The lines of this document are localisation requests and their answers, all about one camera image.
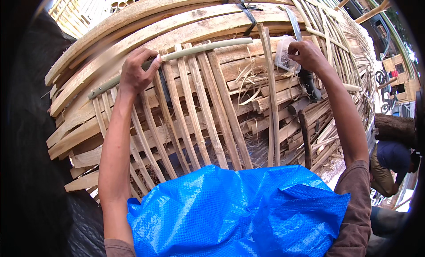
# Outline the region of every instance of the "blue shirt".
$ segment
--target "blue shirt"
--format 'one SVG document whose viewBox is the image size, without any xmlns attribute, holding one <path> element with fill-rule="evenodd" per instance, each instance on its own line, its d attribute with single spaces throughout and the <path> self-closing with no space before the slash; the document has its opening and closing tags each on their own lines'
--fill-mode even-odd
<svg viewBox="0 0 425 257">
<path fill-rule="evenodd" d="M 401 184 L 410 167 L 410 150 L 402 143 L 379 141 L 377 146 L 379 164 L 397 173 L 396 182 Z"/>
</svg>

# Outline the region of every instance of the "khaki pants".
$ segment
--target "khaki pants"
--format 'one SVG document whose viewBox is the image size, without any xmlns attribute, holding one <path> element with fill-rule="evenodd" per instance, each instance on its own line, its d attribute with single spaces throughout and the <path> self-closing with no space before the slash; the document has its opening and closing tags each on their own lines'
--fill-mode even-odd
<svg viewBox="0 0 425 257">
<path fill-rule="evenodd" d="M 378 162 L 377 153 L 378 144 L 372 152 L 371 173 L 375 181 L 371 182 L 371 187 L 385 197 L 391 197 L 391 190 L 394 185 L 394 179 L 389 169 L 382 167 Z"/>
</svg>

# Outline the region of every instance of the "brown sleeve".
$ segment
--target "brown sleeve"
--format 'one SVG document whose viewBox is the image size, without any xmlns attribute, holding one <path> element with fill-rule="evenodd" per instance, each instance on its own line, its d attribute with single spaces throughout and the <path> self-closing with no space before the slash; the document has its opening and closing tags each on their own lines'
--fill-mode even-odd
<svg viewBox="0 0 425 257">
<path fill-rule="evenodd" d="M 365 256 L 371 234 L 369 166 L 357 160 L 345 169 L 335 193 L 350 193 L 351 199 L 340 227 L 340 234 L 326 256 Z"/>
<path fill-rule="evenodd" d="M 135 257 L 134 247 L 123 240 L 105 239 L 106 256 Z"/>
</svg>

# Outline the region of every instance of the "building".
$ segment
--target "building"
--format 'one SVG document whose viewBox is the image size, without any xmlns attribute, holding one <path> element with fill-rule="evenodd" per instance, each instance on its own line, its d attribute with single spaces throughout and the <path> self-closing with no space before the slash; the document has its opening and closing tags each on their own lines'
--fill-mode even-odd
<svg viewBox="0 0 425 257">
<path fill-rule="evenodd" d="M 382 61 L 385 70 L 390 73 L 397 71 L 397 80 L 392 82 L 390 98 L 397 95 L 397 104 L 407 104 L 416 100 L 416 92 L 419 91 L 419 79 L 417 76 L 412 79 L 407 73 L 406 65 L 400 54 Z"/>
</svg>

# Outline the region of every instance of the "blue plastic sheet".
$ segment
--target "blue plastic sheet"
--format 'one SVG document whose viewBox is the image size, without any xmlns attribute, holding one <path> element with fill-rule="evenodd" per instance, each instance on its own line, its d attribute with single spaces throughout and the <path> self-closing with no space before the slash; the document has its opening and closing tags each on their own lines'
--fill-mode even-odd
<svg viewBox="0 0 425 257">
<path fill-rule="evenodd" d="M 350 200 L 303 166 L 206 166 L 128 200 L 137 256 L 323 256 Z"/>
</svg>

